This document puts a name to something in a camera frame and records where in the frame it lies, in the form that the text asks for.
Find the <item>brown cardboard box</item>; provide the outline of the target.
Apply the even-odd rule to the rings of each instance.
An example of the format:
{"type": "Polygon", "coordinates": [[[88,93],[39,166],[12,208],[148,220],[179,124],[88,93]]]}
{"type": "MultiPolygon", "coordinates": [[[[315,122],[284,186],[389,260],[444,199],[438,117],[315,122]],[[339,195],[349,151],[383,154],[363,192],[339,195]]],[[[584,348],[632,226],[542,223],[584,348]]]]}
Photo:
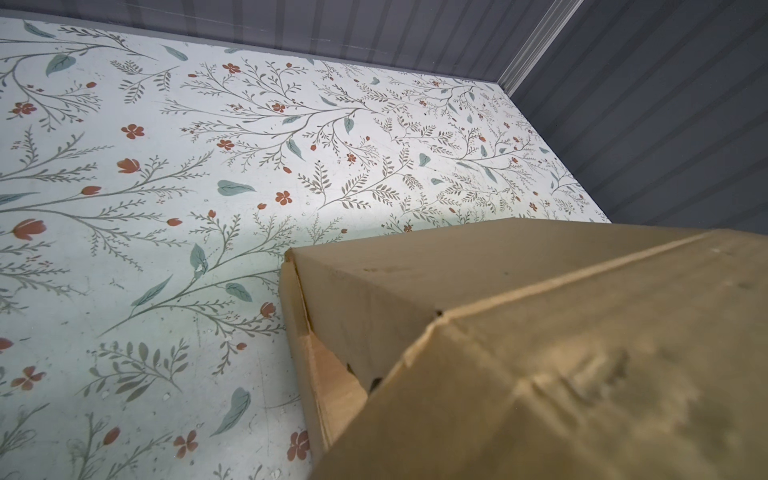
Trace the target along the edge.
{"type": "Polygon", "coordinates": [[[506,219],[290,249],[315,479],[763,479],[767,239],[506,219]]]}

